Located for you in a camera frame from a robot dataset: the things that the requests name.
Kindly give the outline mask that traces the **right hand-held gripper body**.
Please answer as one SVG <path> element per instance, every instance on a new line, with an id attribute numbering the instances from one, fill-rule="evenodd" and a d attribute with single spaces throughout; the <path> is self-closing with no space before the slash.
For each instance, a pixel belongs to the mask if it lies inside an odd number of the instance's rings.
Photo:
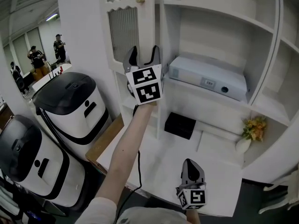
<path id="1" fill-rule="evenodd" d="M 176 187 L 183 210 L 198 210 L 206 205 L 206 183 L 181 184 Z"/>

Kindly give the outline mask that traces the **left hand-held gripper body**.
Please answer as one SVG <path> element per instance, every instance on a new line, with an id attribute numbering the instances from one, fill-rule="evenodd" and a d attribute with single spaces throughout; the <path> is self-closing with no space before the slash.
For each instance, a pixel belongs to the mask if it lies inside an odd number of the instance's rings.
<path id="1" fill-rule="evenodd" d="M 128 72 L 126 77 L 138 105 L 162 99 L 164 81 L 161 64 Z"/>

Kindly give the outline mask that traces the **cabinet door with brass knob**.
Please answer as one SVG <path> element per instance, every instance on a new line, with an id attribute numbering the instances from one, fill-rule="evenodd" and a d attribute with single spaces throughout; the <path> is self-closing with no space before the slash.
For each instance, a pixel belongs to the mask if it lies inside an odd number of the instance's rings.
<path id="1" fill-rule="evenodd" d="M 137 47 L 137 61 L 151 59 L 155 45 L 155 0 L 100 0 L 108 66 L 123 73 L 127 52 Z"/>

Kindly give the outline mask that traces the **person's left forearm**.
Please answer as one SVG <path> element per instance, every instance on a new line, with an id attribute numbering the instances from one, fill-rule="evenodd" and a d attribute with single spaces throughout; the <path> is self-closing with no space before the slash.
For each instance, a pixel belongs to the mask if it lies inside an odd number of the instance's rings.
<path id="1" fill-rule="evenodd" d="M 122 191 L 132 171 L 151 113 L 156 101 L 138 106 L 129 126 L 116 145 L 108 173 L 100 186 L 97 198 L 114 204 L 119 202 Z"/>

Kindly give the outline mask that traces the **person's right forearm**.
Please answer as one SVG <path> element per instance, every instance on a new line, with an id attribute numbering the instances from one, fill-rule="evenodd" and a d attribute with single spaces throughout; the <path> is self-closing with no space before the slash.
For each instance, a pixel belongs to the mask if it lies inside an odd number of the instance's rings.
<path id="1" fill-rule="evenodd" d="M 199 214 L 197 210 L 187 210 L 186 218 L 187 221 L 191 224 L 200 224 Z"/>

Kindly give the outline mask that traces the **white desk with hutch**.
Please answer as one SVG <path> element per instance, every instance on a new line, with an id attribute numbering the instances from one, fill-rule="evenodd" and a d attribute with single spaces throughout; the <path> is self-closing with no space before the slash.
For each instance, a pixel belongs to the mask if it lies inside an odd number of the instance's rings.
<path id="1" fill-rule="evenodd" d="M 164 97 L 150 117 L 129 186 L 179 204 L 183 162 L 205 171 L 204 214 L 231 217 L 243 179 L 272 183 L 299 163 L 299 0 L 155 0 L 155 45 L 160 48 Z M 244 75 L 245 101 L 171 79 L 178 56 L 210 59 Z M 124 127 L 97 159 L 108 169 L 112 152 L 136 104 L 124 72 L 113 71 Z M 164 130 L 173 112 L 196 120 L 189 140 Z M 263 141 L 246 153 L 243 120 L 265 116 Z"/>

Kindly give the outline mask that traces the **black box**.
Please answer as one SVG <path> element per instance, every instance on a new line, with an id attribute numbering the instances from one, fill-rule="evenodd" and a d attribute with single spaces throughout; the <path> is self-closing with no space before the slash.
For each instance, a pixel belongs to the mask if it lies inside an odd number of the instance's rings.
<path id="1" fill-rule="evenodd" d="M 164 130 L 189 140 L 192 136 L 196 120 L 171 112 L 165 122 Z"/>

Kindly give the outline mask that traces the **white vase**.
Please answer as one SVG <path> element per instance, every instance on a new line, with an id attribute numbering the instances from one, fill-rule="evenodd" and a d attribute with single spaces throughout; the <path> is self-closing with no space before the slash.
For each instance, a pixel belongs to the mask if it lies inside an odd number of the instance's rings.
<path id="1" fill-rule="evenodd" d="M 250 145 L 251 145 L 251 139 L 243 138 L 236 143 L 235 150 L 239 155 L 241 155 L 247 152 Z"/>

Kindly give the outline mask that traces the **person's white shirt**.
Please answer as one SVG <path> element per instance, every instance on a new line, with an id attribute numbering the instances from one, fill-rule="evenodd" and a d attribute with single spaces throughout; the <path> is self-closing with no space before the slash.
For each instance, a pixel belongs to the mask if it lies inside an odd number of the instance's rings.
<path id="1" fill-rule="evenodd" d="M 165 208 L 132 207 L 119 218 L 116 204 L 106 198 L 94 198 L 75 224 L 190 224 L 185 214 Z"/>

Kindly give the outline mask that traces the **white projector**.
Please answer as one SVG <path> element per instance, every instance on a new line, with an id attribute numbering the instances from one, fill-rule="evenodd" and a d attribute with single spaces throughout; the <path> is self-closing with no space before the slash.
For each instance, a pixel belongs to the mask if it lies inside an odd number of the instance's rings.
<path id="1" fill-rule="evenodd" d="M 246 99 L 244 75 L 225 69 L 210 59 L 193 60 L 178 56 L 169 65 L 168 76 L 238 101 Z"/>

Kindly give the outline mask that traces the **flat cardboard box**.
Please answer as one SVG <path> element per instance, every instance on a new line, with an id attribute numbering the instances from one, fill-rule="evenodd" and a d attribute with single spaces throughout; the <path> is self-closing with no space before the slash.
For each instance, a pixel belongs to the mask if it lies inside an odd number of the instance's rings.
<path id="1" fill-rule="evenodd" d="M 97 162 L 97 159 L 105 151 L 105 149 L 109 146 L 109 144 L 113 141 L 113 139 L 123 127 L 124 123 L 122 115 L 120 114 L 85 154 L 86 159 L 104 175 L 107 174 L 107 170 Z"/>

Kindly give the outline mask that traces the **yellow orange flower bouquet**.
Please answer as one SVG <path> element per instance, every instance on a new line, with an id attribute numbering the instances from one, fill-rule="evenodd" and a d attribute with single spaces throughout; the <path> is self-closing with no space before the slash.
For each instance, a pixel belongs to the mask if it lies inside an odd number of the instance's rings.
<path id="1" fill-rule="evenodd" d="M 244 127 L 241 136 L 246 140 L 263 141 L 263 135 L 267 127 L 265 116 L 256 116 L 251 119 L 244 119 Z"/>

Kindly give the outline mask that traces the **white and black robot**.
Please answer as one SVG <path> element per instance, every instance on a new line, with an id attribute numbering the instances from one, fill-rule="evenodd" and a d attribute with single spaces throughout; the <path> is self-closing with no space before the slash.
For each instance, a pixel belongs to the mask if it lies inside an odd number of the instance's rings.
<path id="1" fill-rule="evenodd" d="M 110 121 L 96 82 L 82 73 L 66 72 L 51 79 L 34 94 L 33 103 L 69 143 L 91 144 Z"/>
<path id="2" fill-rule="evenodd" d="M 12 116 L 0 133 L 0 169 L 20 186 L 64 207 L 78 203 L 85 181 L 84 166 L 21 115 Z"/>

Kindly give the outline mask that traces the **white dressing table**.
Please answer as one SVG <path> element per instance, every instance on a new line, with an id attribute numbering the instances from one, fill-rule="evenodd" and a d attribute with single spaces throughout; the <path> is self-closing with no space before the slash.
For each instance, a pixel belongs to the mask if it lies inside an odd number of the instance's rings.
<path id="1" fill-rule="evenodd" d="M 263 214 L 266 211 L 278 209 L 287 205 L 287 210 L 292 207 L 299 205 L 299 164 L 297 169 L 291 174 L 277 179 L 271 186 L 264 187 L 263 192 L 270 192 L 279 186 L 286 186 L 286 190 L 283 192 L 284 195 L 276 194 L 268 202 L 267 206 L 264 206 L 258 211 L 258 214 Z"/>

